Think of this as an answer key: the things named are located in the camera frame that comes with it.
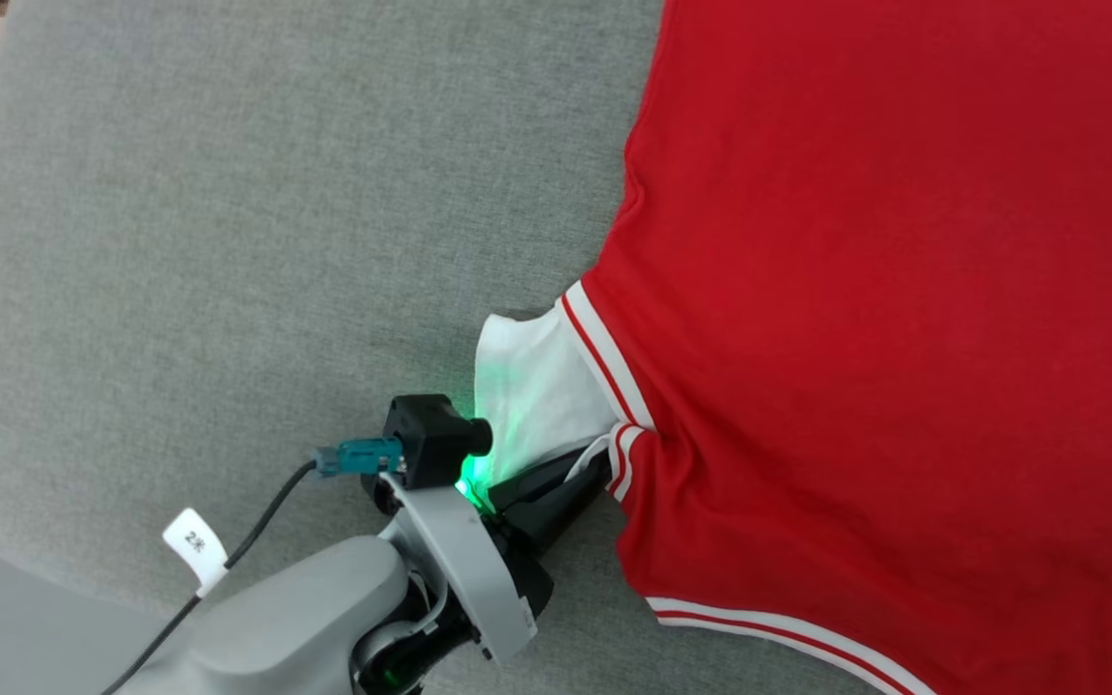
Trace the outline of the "left gripper body with green light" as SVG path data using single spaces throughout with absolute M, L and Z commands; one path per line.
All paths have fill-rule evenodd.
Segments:
M 458 486 L 409 489 L 398 471 L 363 487 L 390 520 L 365 542 L 363 667 L 435 667 L 463 644 L 512 661 L 537 637 L 553 580 Z

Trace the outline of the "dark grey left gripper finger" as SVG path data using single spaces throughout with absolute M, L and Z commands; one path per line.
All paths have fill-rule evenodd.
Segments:
M 494 510 L 512 509 L 517 503 L 540 502 L 548 493 L 556 492 L 565 484 L 598 475 L 606 465 L 606 449 L 603 446 L 574 450 L 567 455 L 539 463 L 533 469 L 522 471 L 510 480 L 492 486 L 488 502 Z
M 517 503 L 512 509 L 500 512 L 500 532 L 512 548 L 532 553 L 535 557 L 546 553 L 568 532 L 590 503 L 599 497 L 612 479 L 612 463 L 580 480 L 565 484 L 548 493 L 540 502 Z

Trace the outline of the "red jersey with white stripes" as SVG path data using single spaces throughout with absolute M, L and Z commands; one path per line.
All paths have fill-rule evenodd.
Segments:
M 666 0 L 624 178 L 483 325 L 478 500 L 600 463 L 663 625 L 1112 695 L 1112 0 Z

